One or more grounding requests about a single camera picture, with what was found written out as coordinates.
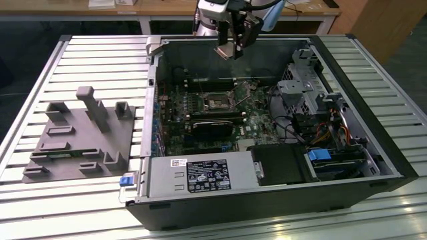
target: motherboard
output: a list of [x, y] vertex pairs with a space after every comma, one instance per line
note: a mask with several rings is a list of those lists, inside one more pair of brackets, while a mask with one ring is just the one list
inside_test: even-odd
[[236, 152], [277, 143], [269, 88], [255, 78], [188, 78], [171, 90], [159, 87], [164, 155]]

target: blue latch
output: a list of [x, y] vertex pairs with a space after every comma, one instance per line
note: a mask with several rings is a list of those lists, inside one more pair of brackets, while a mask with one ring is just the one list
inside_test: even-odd
[[315, 160], [329, 160], [331, 154], [327, 149], [313, 149], [308, 152], [308, 158], [311, 161]]
[[120, 177], [120, 187], [133, 186], [133, 176]]

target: power supply label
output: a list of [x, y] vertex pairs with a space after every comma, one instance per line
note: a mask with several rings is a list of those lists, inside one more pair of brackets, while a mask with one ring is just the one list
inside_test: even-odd
[[192, 194], [232, 189], [227, 160], [187, 162], [187, 183]]

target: slotted metal table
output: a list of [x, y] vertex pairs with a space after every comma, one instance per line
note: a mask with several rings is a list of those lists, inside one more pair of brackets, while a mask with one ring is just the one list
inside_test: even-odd
[[[53, 50], [0, 146], [0, 239], [417, 239], [427, 235], [427, 117], [356, 39], [321, 37], [419, 179], [348, 209], [148, 231], [119, 201], [120, 177], [21, 183], [50, 101], [82, 108], [78, 86], [94, 88], [105, 107], [136, 106], [129, 171], [140, 166], [148, 36], [72, 36]], [[325, 78], [337, 91], [328, 73]], [[132, 197], [135, 191], [127, 191]]]

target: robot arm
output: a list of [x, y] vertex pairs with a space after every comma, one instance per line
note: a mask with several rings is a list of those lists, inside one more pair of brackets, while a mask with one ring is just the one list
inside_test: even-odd
[[199, 0], [195, 10], [193, 34], [216, 36], [215, 51], [227, 60], [243, 56], [243, 49], [251, 46], [264, 26], [265, 16], [277, 21], [284, 0]]

